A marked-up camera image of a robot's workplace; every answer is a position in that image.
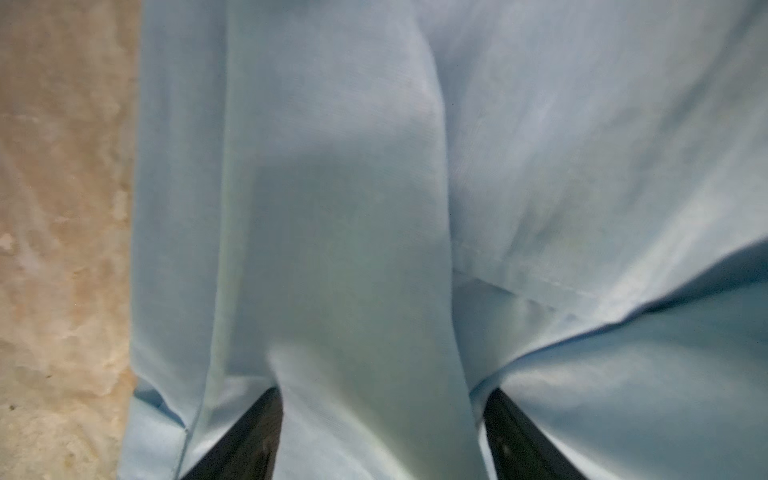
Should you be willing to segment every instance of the white spot on marble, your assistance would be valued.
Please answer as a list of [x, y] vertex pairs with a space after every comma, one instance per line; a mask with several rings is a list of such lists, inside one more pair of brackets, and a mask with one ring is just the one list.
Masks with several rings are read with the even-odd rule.
[[123, 221], [128, 218], [128, 192], [118, 190], [112, 198], [112, 218]]
[[10, 233], [4, 233], [2, 237], [0, 237], [0, 248], [7, 253], [11, 253], [13, 251], [14, 242], [15, 240], [13, 240], [13, 236]]

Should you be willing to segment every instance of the light blue fabric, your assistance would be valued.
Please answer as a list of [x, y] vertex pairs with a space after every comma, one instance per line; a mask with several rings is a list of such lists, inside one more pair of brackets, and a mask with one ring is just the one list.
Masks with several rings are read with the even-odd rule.
[[493, 476], [497, 386], [589, 478], [768, 477], [765, 5], [145, 3], [118, 477], [271, 386], [278, 479]]

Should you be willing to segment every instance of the beige marble surface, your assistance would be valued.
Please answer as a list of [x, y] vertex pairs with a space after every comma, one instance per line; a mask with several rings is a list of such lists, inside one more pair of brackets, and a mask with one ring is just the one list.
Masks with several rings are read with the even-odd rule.
[[0, 478], [113, 478], [138, 0], [0, 0]]

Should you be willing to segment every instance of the garment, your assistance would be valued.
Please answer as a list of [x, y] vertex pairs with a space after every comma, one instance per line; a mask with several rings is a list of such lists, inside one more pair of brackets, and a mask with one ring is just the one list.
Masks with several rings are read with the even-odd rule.
[[765, 4], [145, 3], [118, 478], [765, 478]]

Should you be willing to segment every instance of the marble floor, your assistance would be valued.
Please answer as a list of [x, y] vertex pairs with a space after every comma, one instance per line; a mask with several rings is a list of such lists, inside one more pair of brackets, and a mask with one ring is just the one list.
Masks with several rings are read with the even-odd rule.
[[0, 0], [0, 478], [113, 478], [138, 0]]

